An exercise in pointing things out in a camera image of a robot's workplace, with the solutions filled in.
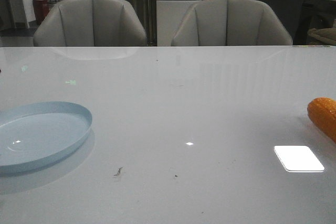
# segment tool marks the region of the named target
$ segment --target plate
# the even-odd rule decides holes
[[[0,112],[0,174],[37,169],[74,152],[92,114],[69,102],[41,102]]]

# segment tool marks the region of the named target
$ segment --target trash can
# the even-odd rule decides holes
[[[47,0],[33,0],[36,23],[39,25],[49,13]]]

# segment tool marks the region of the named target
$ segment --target floor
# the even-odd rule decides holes
[[[0,31],[0,47],[33,47],[36,28]]]

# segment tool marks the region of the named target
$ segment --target gray armchair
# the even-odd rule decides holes
[[[146,46],[146,33],[125,0],[64,0],[36,30],[34,46]]]
[[[186,12],[172,46],[292,45],[273,10],[257,0],[204,0]]]

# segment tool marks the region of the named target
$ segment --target glossy table surface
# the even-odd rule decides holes
[[[0,111],[93,116],[69,157],[0,176],[1,224],[335,223],[336,144],[307,117],[336,99],[335,47],[0,48],[0,69]],[[324,171],[287,172],[277,145]]]

